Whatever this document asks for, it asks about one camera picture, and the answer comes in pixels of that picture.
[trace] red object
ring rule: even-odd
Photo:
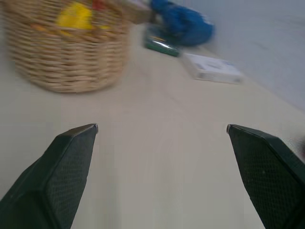
[[[102,0],[92,0],[92,8],[94,10],[102,10],[105,6]]]

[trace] wicker basket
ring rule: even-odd
[[[2,0],[10,53],[26,79],[61,93],[87,92],[114,84],[128,53],[124,11],[104,0],[94,10],[93,30],[56,25],[72,0]],[[92,0],[81,3],[92,7]]]

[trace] table surface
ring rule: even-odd
[[[247,78],[193,80],[179,59],[144,49],[142,30],[132,29],[122,80],[87,94],[55,94],[19,77],[0,34],[0,197],[56,135],[98,123],[73,229],[264,228],[226,126],[301,143],[305,115]]]

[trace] cardboard box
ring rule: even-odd
[[[240,83],[242,81],[242,73],[228,61],[189,53],[182,55],[182,61],[196,80],[220,83]]]
[[[148,22],[152,16],[149,5],[142,0],[123,0],[124,9],[129,14],[129,19],[134,24]]]

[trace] light wooden surface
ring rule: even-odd
[[[247,79],[191,79],[178,59],[142,47],[142,29],[122,82],[89,94],[31,85],[0,43],[0,197],[57,134],[98,123],[73,229],[262,229],[226,126],[302,142],[305,115]]]

